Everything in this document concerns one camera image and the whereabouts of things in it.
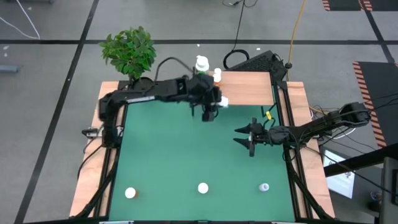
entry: green mat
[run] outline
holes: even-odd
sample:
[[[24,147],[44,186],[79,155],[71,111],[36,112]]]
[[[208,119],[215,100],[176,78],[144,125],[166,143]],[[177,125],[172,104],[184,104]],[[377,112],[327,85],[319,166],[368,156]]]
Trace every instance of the green mat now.
[[[257,145],[249,157],[233,141],[247,137],[234,129],[252,117],[262,122],[259,106],[220,109],[204,123],[201,108],[192,118],[186,103],[129,105],[109,220],[294,221],[282,146]],[[261,183],[270,189],[261,192]],[[127,199],[128,187],[138,197]]]

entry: black floor tape line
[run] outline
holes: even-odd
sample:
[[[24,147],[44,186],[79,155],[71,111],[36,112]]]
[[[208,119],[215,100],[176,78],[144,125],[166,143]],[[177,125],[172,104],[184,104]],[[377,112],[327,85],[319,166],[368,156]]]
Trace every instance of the black floor tape line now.
[[[369,10],[365,10],[365,14],[366,14],[366,17],[367,17],[368,20],[369,20],[369,23],[371,24],[372,30],[373,30],[373,32],[374,32],[374,35],[376,35],[377,40],[380,41],[380,43],[381,43],[380,46],[381,46],[381,49],[383,50],[384,56],[385,56],[386,59],[387,59],[387,62],[389,62],[389,63],[394,63],[395,60],[394,60],[394,58],[392,57],[391,52],[390,52],[390,50],[388,49],[388,47],[387,47],[387,45],[386,45],[386,43],[385,43],[385,41],[384,41],[384,38],[383,38],[383,36],[381,35],[381,32],[380,32],[379,28],[377,27],[377,24],[376,24],[376,21],[375,21],[374,18],[373,18],[372,12],[369,11]]]
[[[49,129],[47,130],[47,134],[45,135],[42,148],[41,148],[39,156],[37,158],[32,176],[30,177],[29,184],[26,188],[26,191],[25,191],[24,197],[22,199],[21,205],[19,207],[14,224],[21,224],[24,222],[27,210],[29,208],[30,201],[32,200],[32,196],[33,196],[33,193],[34,193],[36,185],[37,185],[37,181],[39,180],[40,173],[43,169],[44,160],[47,157],[47,153],[49,151],[50,143],[53,138],[55,128],[57,127],[57,123],[60,118],[63,104],[67,97],[67,93],[68,93],[70,83],[73,78],[73,74],[75,73],[76,66],[77,66],[77,63],[78,63],[80,55],[81,55],[81,51],[83,50],[84,40],[87,38],[88,30],[90,29],[91,22],[93,21],[93,17],[94,17],[94,14],[95,14],[95,11],[96,11],[96,8],[98,5],[98,1],[99,0],[94,0],[93,5],[91,6],[90,13],[88,14],[88,18],[87,18],[86,24],[83,29],[83,33],[81,34],[80,41],[76,48],[75,55],[73,56],[72,64],[70,65],[68,75],[63,84],[60,98],[58,99],[58,103],[55,107],[55,111],[52,116]]]
[[[99,44],[105,40],[84,40],[84,44]],[[234,44],[234,39],[154,40],[159,45],[175,44]],[[398,45],[398,40],[385,40],[387,45]],[[0,44],[77,45],[80,40],[0,40]],[[380,45],[378,40],[295,40],[295,45]],[[290,40],[238,40],[237,44],[290,45]]]

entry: orange striped tape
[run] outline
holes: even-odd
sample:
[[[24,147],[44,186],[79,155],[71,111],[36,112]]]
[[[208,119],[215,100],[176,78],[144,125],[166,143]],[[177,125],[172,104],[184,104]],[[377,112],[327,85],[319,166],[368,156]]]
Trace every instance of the orange striped tape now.
[[[329,0],[322,0],[323,7],[325,8],[326,11],[330,11],[330,5],[329,5]]]
[[[365,8],[368,11],[373,11],[373,7],[372,4],[369,0],[363,0],[363,3],[365,4]]]
[[[368,87],[366,86],[365,79],[363,77],[362,69],[359,62],[353,62],[354,73],[356,80],[358,81],[359,89],[361,90],[362,98],[364,100],[364,105],[367,109],[373,110],[373,103],[371,101],[371,96],[369,95]],[[376,139],[376,143],[379,149],[387,146],[383,132],[381,131],[379,120],[377,118],[377,114],[375,111],[371,112],[371,125],[373,129],[374,138]]]
[[[361,7],[361,11],[363,11],[363,10],[364,10],[364,7],[363,7],[363,5],[362,5],[362,1],[361,1],[361,0],[358,0],[358,3],[359,3],[359,6]]]

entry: wooden board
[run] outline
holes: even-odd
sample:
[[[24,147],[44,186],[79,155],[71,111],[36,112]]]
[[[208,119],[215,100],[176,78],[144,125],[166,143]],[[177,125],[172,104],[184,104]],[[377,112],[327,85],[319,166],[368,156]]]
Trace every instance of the wooden board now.
[[[118,88],[118,83],[119,82],[103,82],[101,85],[101,89],[99,91],[98,99],[104,97],[105,94],[116,90]],[[94,111],[94,117],[91,126],[98,128],[101,125],[102,122],[98,119],[98,104],[97,104]],[[95,139],[86,148],[86,152],[83,159],[89,156],[98,146],[101,145],[101,143],[102,143],[101,138]],[[72,207],[70,209],[70,216],[76,215],[79,212],[81,212],[81,210],[86,206],[86,204],[90,201],[94,193],[97,191],[100,184],[104,157],[105,157],[105,148],[102,147],[96,154],[94,154],[89,160],[87,160],[86,164],[81,169],[80,176],[76,186],[75,196],[72,202]],[[109,194],[109,189],[104,192],[103,198],[108,198],[108,194]],[[100,215],[105,214],[104,208],[106,208],[106,206],[101,206]]]
[[[300,126],[305,123],[311,122],[310,109],[307,101],[307,96],[304,90],[304,84],[302,82],[288,82],[287,83],[290,105],[293,112],[294,125]],[[282,103],[282,111],[284,114],[284,120],[287,120],[286,108],[284,102]],[[308,147],[319,151],[317,140],[311,139]],[[307,188],[317,200],[319,205],[329,214],[334,217],[333,206],[330,200],[329,189],[326,182],[325,173],[323,171],[323,164],[321,157],[316,152],[313,152],[307,148],[300,150],[302,164],[304,169],[305,180],[307,181]],[[305,207],[303,202],[303,196],[298,187],[297,197],[299,199],[300,214],[305,217]]]
[[[220,89],[230,105],[274,104],[269,72],[222,72]]]

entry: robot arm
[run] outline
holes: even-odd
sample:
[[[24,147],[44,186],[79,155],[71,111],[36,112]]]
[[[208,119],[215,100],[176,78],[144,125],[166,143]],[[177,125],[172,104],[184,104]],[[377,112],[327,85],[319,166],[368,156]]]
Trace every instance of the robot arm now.
[[[293,147],[304,147],[306,143],[316,135],[323,135],[327,131],[346,126],[357,128],[365,126],[371,119],[369,111],[363,103],[348,103],[340,110],[332,111],[322,118],[315,119],[302,126],[276,126],[265,130],[253,118],[252,123],[246,127],[238,128],[238,133],[249,134],[247,139],[234,138],[234,140],[249,149],[249,155],[254,156],[256,144],[289,145]]]
[[[194,75],[192,79],[176,78],[154,83],[147,90],[116,90],[99,100],[98,115],[103,122],[103,145],[115,147],[120,144],[118,130],[114,125],[120,107],[132,103],[160,100],[163,102],[188,102],[193,108],[203,105],[202,121],[213,121],[221,91],[214,86],[213,77]]]

